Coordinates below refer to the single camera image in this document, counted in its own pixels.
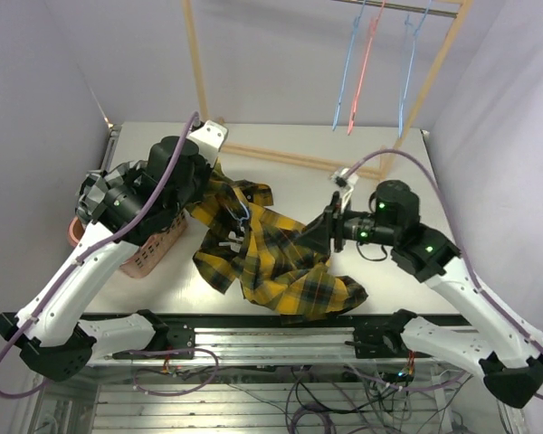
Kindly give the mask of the blue hanger of yellow shirt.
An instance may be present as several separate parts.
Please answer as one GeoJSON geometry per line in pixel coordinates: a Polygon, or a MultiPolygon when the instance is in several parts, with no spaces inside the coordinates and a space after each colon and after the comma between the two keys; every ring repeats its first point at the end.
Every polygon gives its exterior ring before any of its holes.
{"type": "Polygon", "coordinates": [[[245,232],[245,229],[249,226],[251,214],[249,207],[246,206],[243,202],[239,202],[239,205],[240,209],[243,211],[242,213],[233,211],[232,208],[228,205],[225,206],[225,210],[236,221],[236,225],[239,231],[245,232]]]}

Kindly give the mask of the yellow plaid shirt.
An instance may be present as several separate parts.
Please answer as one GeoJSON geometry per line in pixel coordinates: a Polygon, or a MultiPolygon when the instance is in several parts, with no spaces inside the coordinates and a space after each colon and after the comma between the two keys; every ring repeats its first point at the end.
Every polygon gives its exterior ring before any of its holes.
{"type": "Polygon", "coordinates": [[[193,262],[203,280],[225,293],[238,282],[243,298],[297,324],[338,316],[363,304],[366,290],[349,276],[329,271],[329,255],[296,246],[304,226],[272,210],[272,189],[267,184],[227,177],[216,167],[204,200],[187,205],[191,217],[207,232],[193,262]],[[242,213],[249,207],[245,232],[225,210],[242,213]]]}

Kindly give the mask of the blue hanger of checkered shirt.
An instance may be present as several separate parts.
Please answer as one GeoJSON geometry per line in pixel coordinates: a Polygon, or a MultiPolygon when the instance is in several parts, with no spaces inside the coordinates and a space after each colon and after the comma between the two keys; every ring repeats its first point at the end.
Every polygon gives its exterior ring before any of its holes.
{"type": "Polygon", "coordinates": [[[342,71],[342,76],[341,76],[340,86],[339,86],[339,91],[338,91],[338,99],[335,105],[334,116],[333,116],[332,125],[331,125],[332,131],[335,131],[338,126],[342,100],[343,100],[345,89],[346,89],[348,68],[349,68],[352,52],[354,49],[355,40],[357,37],[357,31],[358,31],[359,24],[362,19],[362,15],[364,13],[365,7],[366,7],[366,1],[360,1],[360,9],[352,21],[350,38],[349,38],[348,48],[346,51],[346,58],[345,58],[344,66],[343,66],[343,71],[342,71]]]}

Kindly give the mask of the black white checkered shirt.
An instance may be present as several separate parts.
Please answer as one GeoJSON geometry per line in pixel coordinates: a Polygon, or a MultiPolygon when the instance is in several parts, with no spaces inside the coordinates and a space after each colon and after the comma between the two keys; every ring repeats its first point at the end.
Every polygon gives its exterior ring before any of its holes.
{"type": "Polygon", "coordinates": [[[95,210],[111,188],[123,185],[128,175],[146,166],[146,161],[138,160],[121,163],[110,171],[89,171],[76,194],[75,215],[81,224],[86,226],[92,221],[95,210]]]}

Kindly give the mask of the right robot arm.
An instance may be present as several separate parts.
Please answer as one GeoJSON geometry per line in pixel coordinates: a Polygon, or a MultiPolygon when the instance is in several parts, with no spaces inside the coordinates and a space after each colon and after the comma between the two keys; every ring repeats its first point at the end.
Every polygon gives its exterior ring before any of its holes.
{"type": "Polygon", "coordinates": [[[407,184],[384,181],[371,198],[374,211],[355,212],[334,193],[297,244],[321,254],[342,251],[346,241],[390,248],[402,271],[448,301],[476,332],[454,332],[400,309],[385,325],[382,350],[394,358],[413,351],[444,360],[480,378],[498,401],[524,408],[543,385],[543,332],[474,285],[459,249],[421,223],[420,199],[407,184]]]}

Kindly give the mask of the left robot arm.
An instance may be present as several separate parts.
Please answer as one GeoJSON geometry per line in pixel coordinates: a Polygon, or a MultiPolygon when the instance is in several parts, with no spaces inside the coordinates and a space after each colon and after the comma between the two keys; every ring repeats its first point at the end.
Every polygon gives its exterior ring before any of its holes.
{"type": "Polygon", "coordinates": [[[87,175],[76,208],[84,233],[71,256],[25,307],[0,315],[0,335],[28,368],[62,382],[108,355],[156,359],[168,349],[169,326],[148,310],[102,321],[82,315],[117,269],[203,198],[225,140],[211,127],[163,137],[147,159],[87,175]]]}

